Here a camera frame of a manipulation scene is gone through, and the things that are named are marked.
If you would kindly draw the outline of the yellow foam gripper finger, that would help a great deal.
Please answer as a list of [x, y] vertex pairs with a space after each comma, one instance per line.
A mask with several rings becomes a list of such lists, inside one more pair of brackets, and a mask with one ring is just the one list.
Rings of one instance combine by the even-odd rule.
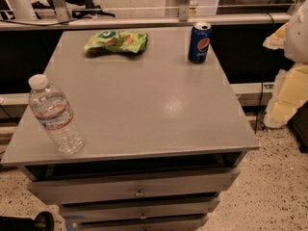
[[294, 64], [288, 71], [280, 69], [271, 94], [264, 124], [280, 128], [308, 101], [308, 65]]
[[286, 28], [287, 23], [279, 27], [274, 33], [264, 40], [263, 46], [271, 50], [283, 49], [285, 44]]

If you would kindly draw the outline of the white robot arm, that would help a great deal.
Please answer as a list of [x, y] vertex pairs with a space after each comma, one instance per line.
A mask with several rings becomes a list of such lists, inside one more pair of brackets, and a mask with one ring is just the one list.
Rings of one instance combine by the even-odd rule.
[[264, 116], [267, 127], [280, 128], [308, 101], [308, 0], [265, 39], [263, 46], [282, 49], [284, 56], [294, 62], [290, 70], [280, 70], [276, 75]]

